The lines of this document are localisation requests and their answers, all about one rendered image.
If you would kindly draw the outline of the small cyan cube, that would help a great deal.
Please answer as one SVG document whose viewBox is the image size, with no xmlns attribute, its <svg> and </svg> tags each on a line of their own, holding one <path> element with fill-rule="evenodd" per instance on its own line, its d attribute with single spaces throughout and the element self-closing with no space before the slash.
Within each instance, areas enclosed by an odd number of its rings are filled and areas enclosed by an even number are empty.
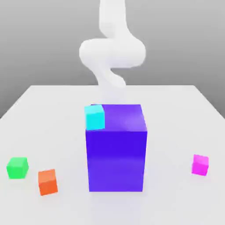
<svg viewBox="0 0 225 225">
<path fill-rule="evenodd" d="M 88 105 L 84 107 L 86 130 L 105 129 L 105 111 L 102 105 Z"/>
</svg>

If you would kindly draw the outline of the small orange cube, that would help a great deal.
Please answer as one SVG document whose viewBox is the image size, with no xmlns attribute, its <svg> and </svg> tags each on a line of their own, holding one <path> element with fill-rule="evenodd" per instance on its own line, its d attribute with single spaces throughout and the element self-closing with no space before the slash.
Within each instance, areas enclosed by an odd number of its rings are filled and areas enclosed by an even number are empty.
<svg viewBox="0 0 225 225">
<path fill-rule="evenodd" d="M 58 192 L 55 169 L 39 171 L 38 185 L 41 196 Z"/>
</svg>

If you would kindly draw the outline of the small green cube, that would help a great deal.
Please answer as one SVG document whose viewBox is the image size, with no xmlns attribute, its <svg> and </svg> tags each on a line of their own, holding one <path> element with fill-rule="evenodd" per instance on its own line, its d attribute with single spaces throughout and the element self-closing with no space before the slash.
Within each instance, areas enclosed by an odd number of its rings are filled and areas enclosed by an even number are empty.
<svg viewBox="0 0 225 225">
<path fill-rule="evenodd" d="M 7 164 L 7 173 L 10 179 L 24 179 L 28 169 L 27 157 L 12 157 Z"/>
</svg>

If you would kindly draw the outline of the small magenta cube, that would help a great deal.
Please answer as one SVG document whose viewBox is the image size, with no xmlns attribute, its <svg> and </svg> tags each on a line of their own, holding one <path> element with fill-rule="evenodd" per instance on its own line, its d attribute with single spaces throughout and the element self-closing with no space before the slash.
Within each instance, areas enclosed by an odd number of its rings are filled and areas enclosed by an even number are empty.
<svg viewBox="0 0 225 225">
<path fill-rule="evenodd" d="M 209 167 L 209 158 L 194 154 L 192 163 L 192 174 L 206 176 Z"/>
</svg>

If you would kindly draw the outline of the large purple box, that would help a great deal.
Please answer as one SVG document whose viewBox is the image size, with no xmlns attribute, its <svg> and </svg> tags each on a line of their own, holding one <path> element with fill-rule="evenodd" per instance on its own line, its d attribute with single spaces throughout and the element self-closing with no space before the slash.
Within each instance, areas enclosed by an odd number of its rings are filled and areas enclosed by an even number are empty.
<svg viewBox="0 0 225 225">
<path fill-rule="evenodd" d="M 143 190 L 147 127 L 140 104 L 103 105 L 105 128 L 86 131 L 91 192 Z"/>
</svg>

